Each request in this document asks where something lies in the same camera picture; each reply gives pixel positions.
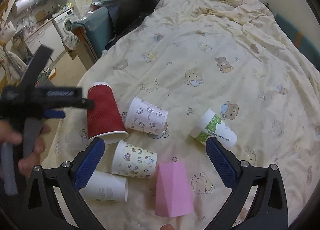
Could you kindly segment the person's left hand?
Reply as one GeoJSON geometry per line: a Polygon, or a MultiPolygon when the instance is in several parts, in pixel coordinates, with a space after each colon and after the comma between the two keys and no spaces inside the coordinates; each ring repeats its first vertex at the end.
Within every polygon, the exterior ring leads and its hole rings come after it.
{"type": "Polygon", "coordinates": [[[33,168],[40,165],[41,154],[46,149],[42,135],[49,132],[50,127],[44,124],[37,136],[25,140],[25,136],[28,136],[26,133],[23,136],[20,132],[13,129],[9,121],[1,120],[1,145],[23,145],[23,158],[18,161],[18,170],[27,179],[30,177],[33,168]]]}

